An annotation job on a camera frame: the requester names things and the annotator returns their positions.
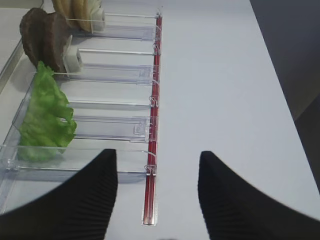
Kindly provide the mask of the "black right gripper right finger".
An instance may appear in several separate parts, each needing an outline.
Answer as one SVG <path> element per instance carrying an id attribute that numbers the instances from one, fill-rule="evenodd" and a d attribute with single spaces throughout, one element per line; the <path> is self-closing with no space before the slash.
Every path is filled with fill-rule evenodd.
<path id="1" fill-rule="evenodd" d="M 318 240 L 320 222 L 276 201 L 213 152 L 199 159 L 198 199 L 211 240 Z"/>

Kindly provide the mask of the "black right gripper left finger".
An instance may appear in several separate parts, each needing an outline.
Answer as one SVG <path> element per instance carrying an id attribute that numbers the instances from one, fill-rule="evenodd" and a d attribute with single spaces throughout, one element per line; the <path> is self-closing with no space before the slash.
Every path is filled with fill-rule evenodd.
<path id="1" fill-rule="evenodd" d="M 1 215 L 0 238 L 103 240 L 117 190 L 117 152 L 104 149 L 55 189 Z"/>

